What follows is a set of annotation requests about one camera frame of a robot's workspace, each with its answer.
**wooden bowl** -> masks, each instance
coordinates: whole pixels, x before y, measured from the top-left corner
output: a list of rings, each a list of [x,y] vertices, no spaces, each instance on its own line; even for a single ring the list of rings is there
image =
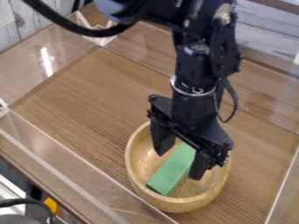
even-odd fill
[[[146,187],[146,183],[180,143],[178,139],[172,149],[159,157],[152,145],[150,122],[147,122],[135,131],[126,147],[126,168],[132,187],[154,207],[170,213],[187,213],[207,206],[219,195],[231,170],[231,162],[228,162],[223,168],[216,166],[207,171],[200,181],[186,178],[175,189],[172,197],[152,192]]]

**green sponge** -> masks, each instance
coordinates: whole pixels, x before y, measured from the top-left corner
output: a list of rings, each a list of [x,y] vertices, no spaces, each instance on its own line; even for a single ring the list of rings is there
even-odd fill
[[[182,143],[150,178],[146,184],[147,188],[164,196],[170,196],[190,173],[194,158],[195,149],[187,143]]]

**bowl rim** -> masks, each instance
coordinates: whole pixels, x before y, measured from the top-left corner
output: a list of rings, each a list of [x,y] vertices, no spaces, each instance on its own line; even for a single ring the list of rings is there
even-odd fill
[[[135,184],[138,185],[139,188],[142,188],[143,192],[147,195],[151,195],[154,198],[156,198],[158,200],[163,200],[167,202],[172,202],[175,204],[184,204],[184,203],[192,203],[192,202],[198,202],[200,200],[207,200],[207,199],[212,199],[220,192],[223,186],[226,185],[226,182],[228,180],[230,175],[223,175],[223,178],[220,180],[220,184],[215,185],[207,192],[204,192],[200,195],[188,197],[188,198],[172,198],[172,197],[167,197],[163,196],[162,194],[151,191],[146,185],[142,183],[142,181],[139,180],[139,177],[136,176],[134,169],[132,169],[132,164],[131,164],[131,149],[132,149],[132,144],[134,141],[136,140],[136,136],[138,134],[150,126],[151,122],[146,122],[135,131],[135,133],[132,134],[132,136],[128,139],[127,142],[127,146],[126,146],[126,170],[128,173],[128,177],[131,178],[131,180],[135,182]],[[227,166],[227,173],[230,174],[231,171],[231,160],[228,161],[228,163],[226,164]]]

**wooden table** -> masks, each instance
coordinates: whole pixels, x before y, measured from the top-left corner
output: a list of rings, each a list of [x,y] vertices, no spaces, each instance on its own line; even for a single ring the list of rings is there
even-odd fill
[[[147,96],[171,96],[168,74],[174,69],[170,33],[147,33],[152,28],[142,31],[139,28],[107,48],[94,46],[11,107],[131,191],[124,163],[127,140],[147,121]],[[207,207],[187,214],[168,213],[180,223],[263,223],[298,148],[298,80],[250,61],[242,68],[242,73],[231,78],[240,96],[240,110],[224,125],[236,143],[232,173],[220,196]],[[230,109],[226,97],[224,113]],[[34,159],[3,137],[0,151],[86,222],[107,223],[102,214],[90,217],[92,207],[82,206],[80,195],[59,180],[51,182],[47,169],[34,168]],[[71,161],[63,153],[51,153],[50,148],[46,154],[47,159],[68,167]],[[66,169],[66,173],[99,187],[86,176],[88,167]],[[295,211],[298,207],[286,216],[286,223],[296,222]]]

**green block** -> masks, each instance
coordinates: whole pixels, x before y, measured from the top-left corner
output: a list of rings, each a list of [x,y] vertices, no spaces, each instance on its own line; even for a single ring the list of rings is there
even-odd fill
[[[164,196],[172,194],[175,188],[190,173],[195,152],[195,149],[187,143],[180,144],[154,176],[150,178],[150,181],[146,184],[148,189]]]

